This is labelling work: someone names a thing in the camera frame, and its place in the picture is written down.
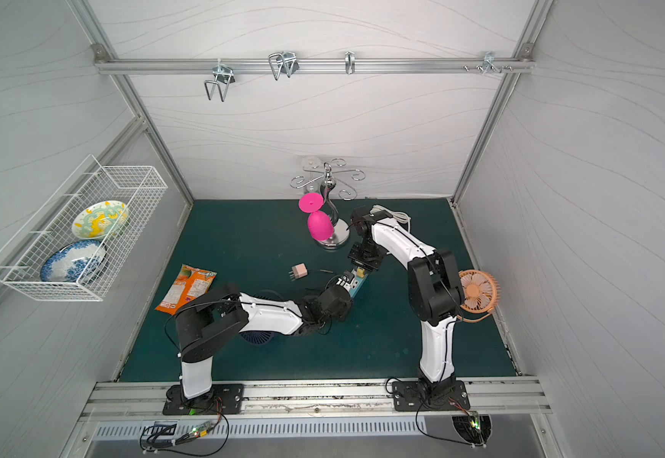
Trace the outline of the light blue power strip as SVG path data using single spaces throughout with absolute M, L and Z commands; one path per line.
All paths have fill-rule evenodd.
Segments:
M 357 293 L 359 292 L 359 290 L 361 290 L 361 287 L 363 286 L 363 284 L 364 284 L 365 281 L 367 280 L 367 278 L 368 278 L 370 272 L 369 272 L 368 270 L 366 270 L 366 271 L 368 272 L 367 277 L 366 277 L 365 279 L 358 279 L 358 285 L 357 285 L 357 288 L 355 288 L 355 290 L 352 290 L 351 292 L 349 292 L 352 298 L 354 298 L 354 297 L 357 295 Z

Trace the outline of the pink USB charger plug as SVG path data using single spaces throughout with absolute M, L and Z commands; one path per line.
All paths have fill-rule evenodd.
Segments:
M 307 277 L 308 275 L 309 275 L 309 270 L 307 269 L 305 263 L 298 263 L 294 265 L 290 270 L 290 278 L 293 281 L 300 280 L 302 278 Z

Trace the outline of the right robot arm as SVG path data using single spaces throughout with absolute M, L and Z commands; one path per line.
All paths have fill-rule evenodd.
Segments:
M 429 390 L 454 383 L 454 331 L 464 302 L 455 256 L 417 239 L 386 210 L 357 208 L 350 225 L 361 236 L 349 252 L 353 264 L 375 271 L 391 255 L 407 270 L 408 300 L 421 324 L 420 383 Z

